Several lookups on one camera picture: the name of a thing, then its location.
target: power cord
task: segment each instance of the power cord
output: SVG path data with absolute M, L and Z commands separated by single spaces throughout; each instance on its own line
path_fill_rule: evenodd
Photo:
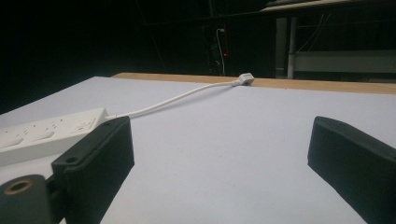
M 159 104 L 156 104 L 156 105 L 153 105 L 153 106 L 149 106 L 149 107 L 147 107 L 145 109 L 141 109 L 141 110 L 137 110 L 135 112 L 130 112 L 130 113 L 121 114 L 121 115 L 108 116 L 108 117 L 106 117 L 106 119 L 110 120 L 110 119 L 116 119 L 116 118 L 125 117 L 125 116 L 128 116 L 130 119 L 133 119 L 133 118 L 136 118 L 136 117 L 139 117 L 139 116 L 146 115 L 147 113 L 149 113 L 149 112 L 151 112 L 153 110 L 156 110 L 156 109 L 158 109 L 158 108 L 160 108 L 162 106 L 165 106 L 165 105 L 169 105 L 169 104 L 173 103 L 174 101 L 180 100 L 180 99 L 182 99 L 184 97 L 187 97 L 189 95 L 192 95 L 192 94 L 194 94 L 194 93 L 196 93 L 198 91 L 203 91 L 203 90 L 206 90 L 206 89 L 209 89 L 209 88 L 220 87 L 220 86 L 232 86 L 232 87 L 235 87 L 235 86 L 249 86 L 253 81 L 254 81 L 254 76 L 251 75 L 250 73 L 245 73 L 245 74 L 240 75 L 237 80 L 234 80 L 234 81 L 231 81 L 231 82 L 220 82 L 220 83 L 209 84 L 209 85 L 197 88 L 195 90 L 188 91 L 188 92 L 183 93 L 183 94 L 181 94 L 179 96 L 176 96 L 176 97 L 171 98 L 169 100 L 163 101 L 163 102 L 161 102 Z

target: black object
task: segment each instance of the black object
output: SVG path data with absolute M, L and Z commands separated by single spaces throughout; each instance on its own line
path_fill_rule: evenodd
M 107 121 L 52 163 L 0 187 L 1 223 L 100 223 L 134 166 L 130 120 Z
M 395 148 L 342 121 L 316 117 L 308 165 L 367 223 L 395 223 Z

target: plug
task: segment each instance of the plug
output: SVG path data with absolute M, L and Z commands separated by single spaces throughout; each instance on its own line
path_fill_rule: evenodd
M 244 73 L 238 77 L 239 85 L 241 86 L 250 86 L 250 84 L 254 81 L 254 76 L 251 73 Z

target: electrical outlet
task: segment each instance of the electrical outlet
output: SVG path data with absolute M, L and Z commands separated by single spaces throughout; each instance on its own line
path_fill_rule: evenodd
M 65 152 L 106 121 L 97 108 L 0 130 L 0 166 Z

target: white table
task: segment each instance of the white table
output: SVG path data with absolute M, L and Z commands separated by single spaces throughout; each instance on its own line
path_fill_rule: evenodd
M 0 128 L 104 106 L 110 115 L 201 83 L 94 77 L 0 116 Z M 131 120 L 135 167 L 102 223 L 364 223 L 307 166 L 315 116 L 396 147 L 396 95 L 220 87 Z M 57 156 L 0 167 L 51 175 Z

